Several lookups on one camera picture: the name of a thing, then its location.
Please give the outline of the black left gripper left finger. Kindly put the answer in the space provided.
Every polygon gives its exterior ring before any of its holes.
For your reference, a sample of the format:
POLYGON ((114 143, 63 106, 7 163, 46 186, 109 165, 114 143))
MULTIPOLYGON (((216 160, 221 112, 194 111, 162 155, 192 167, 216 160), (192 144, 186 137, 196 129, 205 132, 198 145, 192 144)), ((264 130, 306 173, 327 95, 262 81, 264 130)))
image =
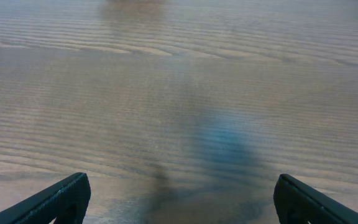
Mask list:
POLYGON ((0 212, 0 224, 82 224, 91 198, 87 174, 74 173, 0 212))

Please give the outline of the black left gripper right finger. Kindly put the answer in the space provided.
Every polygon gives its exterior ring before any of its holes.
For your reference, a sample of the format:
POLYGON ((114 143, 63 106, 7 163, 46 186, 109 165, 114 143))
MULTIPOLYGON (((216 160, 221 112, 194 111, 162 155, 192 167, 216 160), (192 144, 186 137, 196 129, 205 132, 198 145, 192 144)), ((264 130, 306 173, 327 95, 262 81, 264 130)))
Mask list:
POLYGON ((273 201, 280 224, 358 224, 357 212, 288 174, 280 174, 273 201))

